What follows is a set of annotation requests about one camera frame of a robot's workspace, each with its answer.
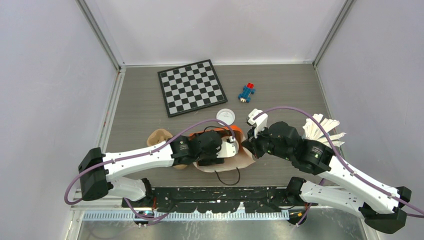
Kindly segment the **orange paper bag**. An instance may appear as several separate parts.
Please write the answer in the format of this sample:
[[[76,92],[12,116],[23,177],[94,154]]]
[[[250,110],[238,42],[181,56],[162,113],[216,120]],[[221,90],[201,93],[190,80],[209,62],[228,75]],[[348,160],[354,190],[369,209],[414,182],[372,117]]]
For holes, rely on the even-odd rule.
[[[252,153],[242,146],[242,142],[247,139],[243,130],[235,124],[230,125],[230,129],[235,133],[235,141],[232,143],[230,142],[231,131],[228,127],[206,127],[206,131],[214,130],[219,134],[223,134],[221,137],[222,142],[231,144],[233,148],[223,148],[218,153],[217,158],[199,160],[193,164],[196,169],[204,173],[215,175],[217,180],[224,186],[237,185],[241,180],[241,169],[245,169],[256,162]],[[237,174],[234,182],[230,183],[222,180],[221,175],[223,173],[232,171],[235,171]]]

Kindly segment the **white plastic cup lid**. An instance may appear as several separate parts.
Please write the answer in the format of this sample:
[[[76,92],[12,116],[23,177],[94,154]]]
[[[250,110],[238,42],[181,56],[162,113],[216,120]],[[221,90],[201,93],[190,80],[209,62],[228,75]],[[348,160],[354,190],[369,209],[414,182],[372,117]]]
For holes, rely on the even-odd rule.
[[[232,125],[235,122],[236,115],[231,109],[222,108],[217,112],[216,118],[227,125]]]

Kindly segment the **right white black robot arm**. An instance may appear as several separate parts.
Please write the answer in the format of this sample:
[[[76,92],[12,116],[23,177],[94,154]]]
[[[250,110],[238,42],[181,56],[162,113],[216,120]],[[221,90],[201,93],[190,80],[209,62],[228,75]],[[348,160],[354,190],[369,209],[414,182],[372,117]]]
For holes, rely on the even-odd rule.
[[[301,177],[292,177],[285,189],[285,198],[291,205],[314,203],[350,213],[376,231],[393,234],[406,224],[403,206],[412,192],[404,186],[392,187],[361,173],[345,161],[339,161],[325,134],[339,122],[319,117],[323,130],[307,119],[304,134],[283,121],[270,126],[265,122],[249,120],[251,129],[242,146],[256,158],[264,154],[291,162],[301,172],[319,176],[340,185],[336,190],[320,186]]]

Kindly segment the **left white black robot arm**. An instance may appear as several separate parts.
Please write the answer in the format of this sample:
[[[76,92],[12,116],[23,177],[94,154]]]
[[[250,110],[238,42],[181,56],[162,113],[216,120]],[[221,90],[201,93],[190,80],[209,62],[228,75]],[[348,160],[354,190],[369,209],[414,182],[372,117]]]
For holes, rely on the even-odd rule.
[[[112,195],[148,207],[154,199],[148,181],[129,179],[127,175],[193,163],[221,164],[237,152],[236,138],[215,130],[192,136],[178,135],[150,147],[125,152],[103,153],[99,147],[92,148],[78,166],[81,198],[94,201]]]

